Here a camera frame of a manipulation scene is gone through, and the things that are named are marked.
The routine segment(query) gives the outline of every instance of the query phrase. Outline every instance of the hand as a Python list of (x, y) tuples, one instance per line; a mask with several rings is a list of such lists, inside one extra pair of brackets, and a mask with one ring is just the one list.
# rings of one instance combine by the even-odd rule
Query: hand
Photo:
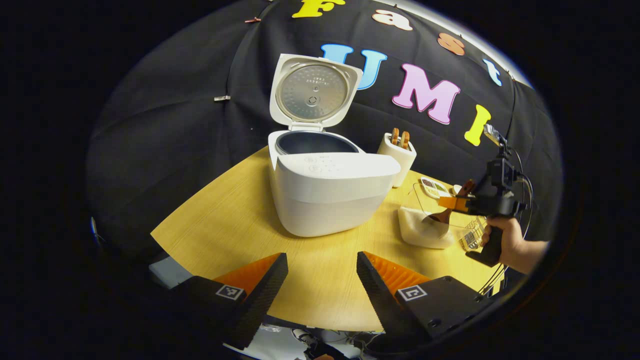
[(507, 266), (512, 266), (514, 260), (518, 259), (526, 246), (525, 240), (522, 238), (522, 229), (516, 218), (487, 218), (487, 226), (484, 228), (482, 242), (480, 246), (484, 246), (489, 242), (489, 234), (491, 234), (491, 226), (502, 229), (502, 253), (499, 261)]

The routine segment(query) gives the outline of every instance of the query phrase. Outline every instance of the white rice cooker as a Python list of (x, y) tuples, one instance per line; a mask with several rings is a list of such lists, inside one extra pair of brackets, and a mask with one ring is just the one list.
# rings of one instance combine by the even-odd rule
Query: white rice cooker
[(362, 70), (324, 58), (281, 54), (269, 110), (288, 127), (269, 135), (271, 191), (290, 233), (311, 237), (352, 229), (371, 218), (400, 164), (367, 154), (324, 129), (351, 105)]

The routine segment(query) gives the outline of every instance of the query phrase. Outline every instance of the yellow table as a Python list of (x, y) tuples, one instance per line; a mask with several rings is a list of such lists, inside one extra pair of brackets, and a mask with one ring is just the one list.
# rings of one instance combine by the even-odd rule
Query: yellow table
[[(202, 188), (151, 235), (185, 269), (209, 279), (276, 252), (287, 253), (289, 275), (269, 309), (271, 316), (324, 329), (381, 331), (356, 274), (358, 251), (371, 252), (430, 279), (453, 276), (474, 290), (498, 266), (489, 268), (466, 257), (458, 243), (439, 250), (402, 240), (397, 209), (422, 176), (414, 171), (401, 187), (391, 189), (366, 223), (316, 238), (292, 235), (278, 219), (268, 166), (265, 147)], [(444, 210), (436, 200), (425, 199), (425, 211)], [(471, 219), (456, 213), (451, 217), (452, 224)]]

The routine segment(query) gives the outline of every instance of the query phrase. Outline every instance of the white ceramic holder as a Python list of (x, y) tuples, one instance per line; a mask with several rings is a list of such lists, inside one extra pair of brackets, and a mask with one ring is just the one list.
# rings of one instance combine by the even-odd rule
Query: white ceramic holder
[(380, 147), (378, 148), (378, 154), (389, 155), (392, 158), (396, 159), (396, 161), (400, 164), (400, 172), (396, 174), (393, 180), (394, 188), (402, 185), (417, 155), (415, 149), (413, 148), (413, 145), (411, 144), (411, 141), (409, 141), (408, 143), (409, 146), (407, 147), (407, 149), (403, 149), (400, 146), (393, 145), (391, 144), (391, 134), (385, 133), (385, 135), (382, 136), (382, 141), (380, 142)]

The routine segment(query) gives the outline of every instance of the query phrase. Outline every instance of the colorful letter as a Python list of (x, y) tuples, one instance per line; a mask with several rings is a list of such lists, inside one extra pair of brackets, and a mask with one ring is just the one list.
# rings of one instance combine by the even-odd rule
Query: colorful letter
[(413, 28), (409, 25), (409, 19), (397, 13), (388, 12), (386, 10), (376, 10), (376, 13), (371, 17), (377, 22), (381, 22), (387, 25), (393, 25), (398, 29), (407, 31), (413, 30)]
[(352, 47), (340, 44), (325, 44), (320, 49), (324, 51), (323, 58), (343, 64), (347, 60), (347, 55), (353, 52)]
[(452, 37), (449, 34), (440, 33), (440, 37), (438, 38), (438, 44), (449, 50), (450, 52), (456, 55), (464, 55), (465, 51), (462, 49), (465, 44), (457, 38)]
[(494, 83), (498, 84), (498, 86), (502, 86), (502, 82), (500, 81), (500, 79), (498, 79), (498, 75), (500, 75), (500, 72), (495, 68), (495, 65), (489, 60), (483, 59), (483, 61), (486, 64), (487, 70), (489, 70), (489, 76), (491, 76), (491, 80), (493, 80)]
[(333, 4), (344, 5), (344, 0), (302, 0), (302, 8), (297, 13), (291, 15), (291, 17), (318, 17), (322, 16), (322, 13), (318, 10), (330, 11), (333, 9)]
[(373, 50), (363, 50), (362, 55), (367, 59), (364, 62), (364, 73), (362, 74), (362, 80), (360, 80), (358, 90), (370, 88), (371, 85), (376, 82), (378, 71), (380, 70), (380, 63), (387, 59), (387, 55)]
[(453, 106), (453, 99), (460, 93), (460, 88), (447, 80), (443, 80), (431, 88), (424, 70), (409, 63), (403, 64), (402, 68), (406, 72), (404, 83), (400, 94), (394, 96), (391, 101), (398, 106), (410, 109), (413, 107), (411, 96), (415, 92), (419, 112), (426, 110), (435, 101), (433, 109), (427, 112), (429, 117), (441, 124), (450, 123), (449, 113), (451, 106)]
[(476, 105), (476, 119), (471, 125), (471, 129), (465, 133), (465, 139), (475, 146), (480, 145), (480, 136), (484, 129), (484, 125), (491, 119), (491, 114), (481, 105)]
[[(347, 60), (347, 55), (353, 52), (353, 48), (340, 44), (325, 44), (320, 47), (324, 51), (323, 58), (343, 63)], [(373, 50), (363, 50), (362, 55), (366, 58), (362, 79), (358, 90), (370, 88), (378, 78), (380, 63), (387, 59), (387, 55)]]

